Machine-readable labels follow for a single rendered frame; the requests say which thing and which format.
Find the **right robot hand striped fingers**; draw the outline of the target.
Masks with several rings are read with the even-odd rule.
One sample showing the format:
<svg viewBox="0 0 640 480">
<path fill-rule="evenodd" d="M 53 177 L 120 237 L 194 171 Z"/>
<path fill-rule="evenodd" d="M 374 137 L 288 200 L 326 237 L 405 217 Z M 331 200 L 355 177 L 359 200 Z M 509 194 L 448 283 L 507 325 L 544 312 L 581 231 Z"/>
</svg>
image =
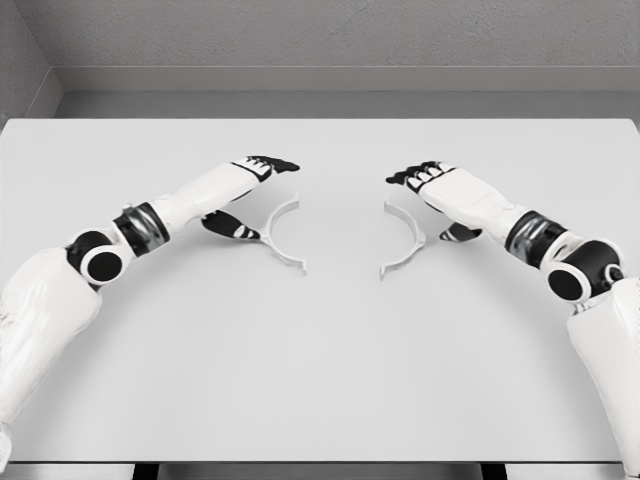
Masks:
<svg viewBox="0 0 640 480">
<path fill-rule="evenodd" d="M 453 221 L 439 235 L 441 240 L 461 243 L 487 233 L 504 244 L 508 202 L 496 189 L 466 170 L 425 161 L 392 174 L 386 182 L 407 187 Z"/>
</svg>

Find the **left robot hand striped fingers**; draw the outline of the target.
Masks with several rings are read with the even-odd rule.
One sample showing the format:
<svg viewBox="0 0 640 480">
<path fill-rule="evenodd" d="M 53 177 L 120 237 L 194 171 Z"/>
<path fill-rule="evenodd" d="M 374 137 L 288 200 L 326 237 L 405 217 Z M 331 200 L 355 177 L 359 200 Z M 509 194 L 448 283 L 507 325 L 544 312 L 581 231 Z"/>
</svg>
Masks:
<svg viewBox="0 0 640 480">
<path fill-rule="evenodd" d="M 247 156 L 225 163 L 204 176 L 204 195 L 198 197 L 198 211 L 204 213 L 202 225 L 218 235 L 243 240 L 259 240 L 260 233 L 248 227 L 221 207 L 246 196 L 273 174 L 295 172 L 296 163 L 269 156 Z"/>
</svg>

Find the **white half-ring pipe clamp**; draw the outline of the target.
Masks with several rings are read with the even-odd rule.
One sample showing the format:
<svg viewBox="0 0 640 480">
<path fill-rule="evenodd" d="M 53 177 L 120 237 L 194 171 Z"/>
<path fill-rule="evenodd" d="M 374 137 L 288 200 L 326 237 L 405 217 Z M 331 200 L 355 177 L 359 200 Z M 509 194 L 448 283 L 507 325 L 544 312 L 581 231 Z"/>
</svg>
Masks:
<svg viewBox="0 0 640 480">
<path fill-rule="evenodd" d="M 303 258 L 297 258 L 285 253 L 278 247 L 273 239 L 273 230 L 276 222 L 285 214 L 300 207 L 299 195 L 294 196 L 279 204 L 268 216 L 264 226 L 259 230 L 260 242 L 271 249 L 273 254 L 286 266 L 299 269 L 303 275 L 307 274 L 307 262 Z"/>
<path fill-rule="evenodd" d="M 383 263 L 379 268 L 379 280 L 383 281 L 386 275 L 392 271 L 397 271 L 411 262 L 414 256 L 426 246 L 426 234 L 418 225 L 414 216 L 406 209 L 393 204 L 389 198 L 384 200 L 384 212 L 394 215 L 402 220 L 413 235 L 413 245 L 409 251 L 399 259 L 387 263 Z"/>
</svg>

